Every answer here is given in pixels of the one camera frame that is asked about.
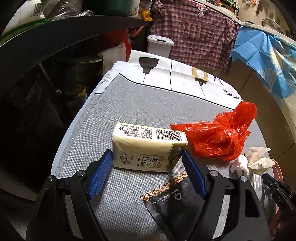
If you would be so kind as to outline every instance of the crumpled tissue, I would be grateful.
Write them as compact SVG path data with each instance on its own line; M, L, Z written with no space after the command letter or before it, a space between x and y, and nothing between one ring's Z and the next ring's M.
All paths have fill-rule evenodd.
M231 164L230 172L236 171L238 177L242 175L249 177L251 173L261 176L274 166L273 160L263 157L270 150L270 148L265 147L251 147L245 152L245 155L240 155Z

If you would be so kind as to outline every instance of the blue gripper pad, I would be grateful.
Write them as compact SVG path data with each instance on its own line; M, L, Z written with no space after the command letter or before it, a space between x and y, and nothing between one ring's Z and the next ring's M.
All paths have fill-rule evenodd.
M96 195L98 195L106 181L108 174L111 171L113 164L113 154L110 150L107 150L106 155L104 156L101 164L96 170L95 174L92 176L90 180L90 187L88 192L88 197L93 199Z
M185 151L182 156L183 165L189 175L190 181L194 187L195 192L202 198L205 198L207 191L205 189L205 180L194 163L193 159L189 155L188 151Z

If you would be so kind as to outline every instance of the green container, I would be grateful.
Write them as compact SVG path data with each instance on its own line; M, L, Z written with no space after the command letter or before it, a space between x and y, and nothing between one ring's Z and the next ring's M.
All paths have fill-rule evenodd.
M94 15L127 17L132 0L84 0L83 10L91 10Z

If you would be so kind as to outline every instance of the plaid shirt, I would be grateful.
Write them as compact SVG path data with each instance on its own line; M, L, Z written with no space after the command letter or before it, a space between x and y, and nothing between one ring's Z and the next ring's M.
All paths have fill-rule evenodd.
M169 58L227 73L239 25L193 0L156 0L151 34L170 38Z

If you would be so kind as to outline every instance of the black packet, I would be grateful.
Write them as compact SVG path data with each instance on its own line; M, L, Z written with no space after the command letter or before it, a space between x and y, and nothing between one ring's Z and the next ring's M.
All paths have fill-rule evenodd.
M196 194L186 171L142 195L141 200L170 241L189 238L205 204Z

